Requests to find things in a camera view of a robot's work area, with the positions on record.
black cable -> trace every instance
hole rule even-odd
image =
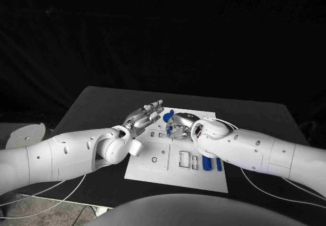
[[[74,221],[73,221],[73,223],[71,223],[71,225],[70,226],[73,226],[74,225],[74,223],[76,223],[76,221],[77,221],[77,218],[79,218],[79,216],[80,216],[80,214],[82,214],[82,211],[84,210],[84,208],[86,208],[87,206],[83,206],[83,208],[82,208],[82,210],[80,210],[80,212],[79,212],[79,215],[77,215],[77,217],[76,217],[76,219],[74,219]]]

blue object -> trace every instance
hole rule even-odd
[[[170,113],[165,113],[165,114],[164,114],[164,116],[162,116],[164,122],[168,121],[168,119],[170,119],[170,117],[172,116],[172,114],[174,114],[174,111],[172,111],[172,110],[170,110]]]
[[[210,171],[211,170],[210,158],[207,158],[206,156],[201,156],[201,169],[204,171]]]
[[[216,158],[216,164],[217,164],[217,171],[221,171],[220,158]]]

robotic hand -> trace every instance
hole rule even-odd
[[[175,114],[167,122],[165,128],[174,123],[178,129],[170,138],[184,139],[190,135],[203,156],[219,157],[246,170],[279,176],[326,196],[326,150],[237,129],[211,117],[193,121],[197,117],[185,115],[190,114]]]
[[[126,154],[139,155],[133,138],[159,118],[162,101],[136,109],[120,126],[56,135],[35,145],[0,150],[0,195],[38,182],[73,179],[110,164]]]

black curtain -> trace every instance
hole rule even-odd
[[[318,2],[24,4],[0,8],[2,101],[64,113],[93,85],[275,102],[304,121],[324,99]]]

table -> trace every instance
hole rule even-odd
[[[253,130],[285,141],[307,145],[307,141],[292,120],[286,107],[275,103],[185,96],[135,90],[86,87],[53,131],[53,136],[87,129],[120,125],[128,113],[142,105],[162,100],[162,106],[216,113],[216,118],[230,122],[242,129]],[[315,206],[279,200],[258,191],[246,181],[240,169],[224,165],[229,193],[217,193],[191,188],[161,185],[123,179],[128,156],[123,161],[86,175],[83,183],[67,201],[89,205],[115,207],[138,198],[158,194],[204,194],[227,197],[255,204],[296,219],[307,225],[320,225],[326,210]],[[305,202],[324,205],[324,201],[289,185],[279,177],[246,171],[252,183],[268,193]],[[63,199],[80,181],[80,177],[66,181],[40,197]],[[14,192],[32,194],[54,182],[28,185]]]

